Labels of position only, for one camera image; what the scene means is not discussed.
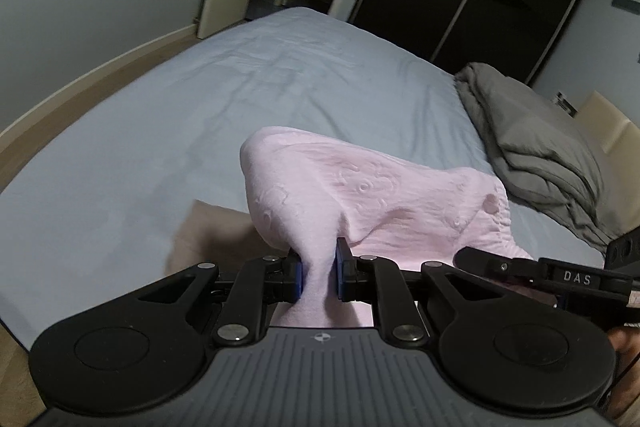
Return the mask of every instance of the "baseboard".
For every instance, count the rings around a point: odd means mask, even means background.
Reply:
[[[66,84],[66,86],[42,100],[42,102],[27,111],[24,115],[18,118],[18,120],[0,133],[0,152],[9,147],[12,142],[18,139],[31,127],[49,116],[53,111],[63,105],[63,103],[71,100],[75,95],[83,92],[85,89],[94,86],[108,74],[127,66],[134,60],[154,52],[163,46],[171,44],[172,42],[178,41],[189,35],[193,35],[195,32],[196,25],[191,24],[184,28],[180,28],[179,30],[167,33],[157,39],[145,42],[137,48],[133,48],[118,57],[112,58],[108,62],[105,62],[88,73],[79,76],[69,84]]]

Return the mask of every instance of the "human hand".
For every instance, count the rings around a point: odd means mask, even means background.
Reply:
[[[607,333],[613,348],[620,354],[619,372],[634,361],[640,352],[640,328],[614,328]],[[640,362],[613,388],[608,414],[612,418],[622,415],[640,395]]]

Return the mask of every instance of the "embossed pattern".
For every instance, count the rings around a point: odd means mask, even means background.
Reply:
[[[240,165],[258,233],[272,247],[293,247],[305,265],[302,297],[279,307],[278,325],[372,325],[368,305],[337,299],[336,237],[347,238],[354,255],[416,271],[424,261],[452,264],[463,247],[529,257],[511,237],[502,183],[472,168],[431,169],[286,127],[255,133]]]

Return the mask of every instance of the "gray ribbed plate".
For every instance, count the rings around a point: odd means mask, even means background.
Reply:
[[[374,329],[270,328],[255,346],[220,351],[203,378],[156,409],[119,418],[57,409],[34,427],[600,427],[594,410],[514,419],[452,391],[427,354]]]

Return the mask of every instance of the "wooden floor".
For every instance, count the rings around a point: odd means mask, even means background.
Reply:
[[[147,71],[199,42],[188,36],[138,58],[64,103],[0,152],[0,192],[47,143],[84,113]],[[24,427],[44,410],[29,369],[27,354],[0,326],[0,426]]]

